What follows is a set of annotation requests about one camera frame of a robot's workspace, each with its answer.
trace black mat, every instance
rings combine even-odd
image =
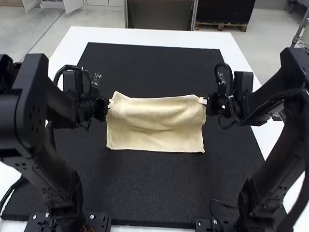
[[[222,60],[219,50],[89,43],[79,65],[103,74],[105,97],[118,90],[150,98],[207,96],[216,91],[213,69]],[[113,151],[106,148],[105,123],[94,120],[89,133],[56,131],[58,152],[82,179],[85,210],[108,212],[113,224],[182,228],[210,217],[210,199],[236,204],[245,179],[263,163],[251,127],[225,131],[217,117],[208,117],[203,138],[205,154]],[[45,210],[42,195],[28,184],[13,193],[2,218],[27,220]]]

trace floor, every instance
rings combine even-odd
[[[224,31],[232,33],[263,84],[280,67],[279,53],[291,44],[300,21],[300,14],[255,9],[246,33],[234,27]],[[0,53],[15,61],[22,61],[29,52],[50,57],[70,26],[123,28],[124,14],[81,10],[67,15],[63,10],[34,8],[26,15],[23,8],[0,7]],[[216,27],[200,31],[216,31]]]

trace black panel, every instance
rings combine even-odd
[[[89,43],[79,65],[101,73],[101,93],[115,90],[130,97],[207,96],[216,91],[214,66],[219,50]],[[223,130],[217,117],[203,126],[204,154],[106,148],[106,124],[57,130],[58,152],[74,166],[83,183],[84,209],[107,212],[113,224],[194,228],[210,218],[213,198],[236,204],[245,179],[263,163],[251,127]],[[31,185],[17,189],[2,217],[27,220],[46,210]],[[235,210],[214,207],[217,215]]]
[[[248,23],[255,0],[199,0],[197,21],[210,23]]]
[[[193,0],[128,0],[129,28],[191,30]]]

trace cream towel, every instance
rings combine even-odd
[[[129,98],[114,92],[106,116],[106,146],[114,150],[205,152],[206,107],[196,95]]]

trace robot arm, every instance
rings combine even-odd
[[[291,212],[278,227],[287,231],[299,218],[309,200],[309,56],[302,49],[286,48],[281,68],[256,92],[253,73],[235,72],[232,90],[210,96],[208,115],[231,118],[240,126],[260,126],[284,109],[286,123],[264,165],[248,179],[239,194],[237,231],[273,229],[276,211],[292,184],[306,171],[302,190]]]
[[[63,232],[79,231],[82,183],[56,152],[53,130],[80,127],[92,117],[104,121],[107,105],[95,86],[90,96],[83,94],[82,72],[71,72],[71,92],[61,91],[47,72],[45,55],[29,54],[22,64],[0,55],[0,161],[42,191]]]

